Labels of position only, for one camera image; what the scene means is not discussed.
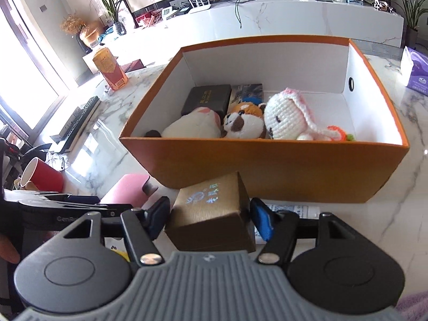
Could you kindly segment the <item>person's left hand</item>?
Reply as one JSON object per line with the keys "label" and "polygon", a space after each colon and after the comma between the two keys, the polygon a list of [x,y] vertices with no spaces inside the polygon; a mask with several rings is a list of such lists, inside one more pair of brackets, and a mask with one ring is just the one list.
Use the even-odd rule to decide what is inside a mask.
{"label": "person's left hand", "polygon": [[6,235],[0,234],[0,257],[14,265],[20,262],[20,254]]}

